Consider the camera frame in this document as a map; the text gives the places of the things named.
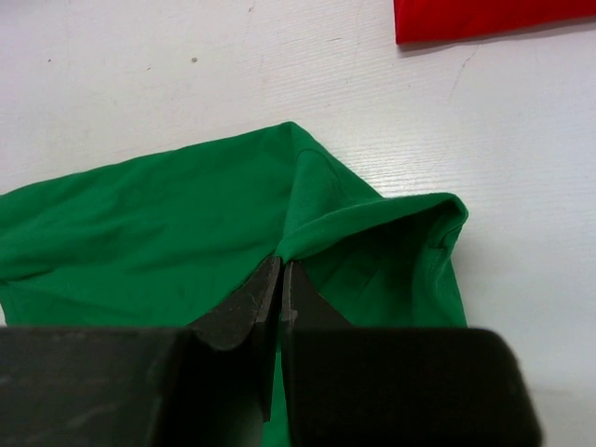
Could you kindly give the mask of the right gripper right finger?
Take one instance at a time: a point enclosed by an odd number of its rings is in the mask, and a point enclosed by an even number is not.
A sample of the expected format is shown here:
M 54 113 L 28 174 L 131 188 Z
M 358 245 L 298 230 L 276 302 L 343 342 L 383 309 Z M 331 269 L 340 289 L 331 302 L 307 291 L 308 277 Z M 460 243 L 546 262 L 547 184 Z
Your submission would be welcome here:
M 295 446 L 539 446 L 518 361 L 481 329 L 365 328 L 288 264 L 282 371 Z

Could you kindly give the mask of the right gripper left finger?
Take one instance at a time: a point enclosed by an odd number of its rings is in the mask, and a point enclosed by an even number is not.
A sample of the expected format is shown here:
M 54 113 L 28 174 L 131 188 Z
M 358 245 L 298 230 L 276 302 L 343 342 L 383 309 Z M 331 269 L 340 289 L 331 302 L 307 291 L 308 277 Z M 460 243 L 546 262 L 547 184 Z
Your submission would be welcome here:
M 171 327 L 5 327 L 5 446 L 257 446 L 270 419 L 281 261 Z

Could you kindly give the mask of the green t shirt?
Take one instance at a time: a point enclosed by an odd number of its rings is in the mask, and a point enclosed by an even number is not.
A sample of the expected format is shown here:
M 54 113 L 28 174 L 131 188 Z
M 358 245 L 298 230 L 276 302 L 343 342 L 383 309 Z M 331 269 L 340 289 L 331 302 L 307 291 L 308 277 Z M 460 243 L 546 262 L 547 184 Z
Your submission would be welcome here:
M 1 197 L 16 325 L 182 326 L 271 255 L 361 326 L 466 325 L 450 193 L 387 198 L 287 122 Z

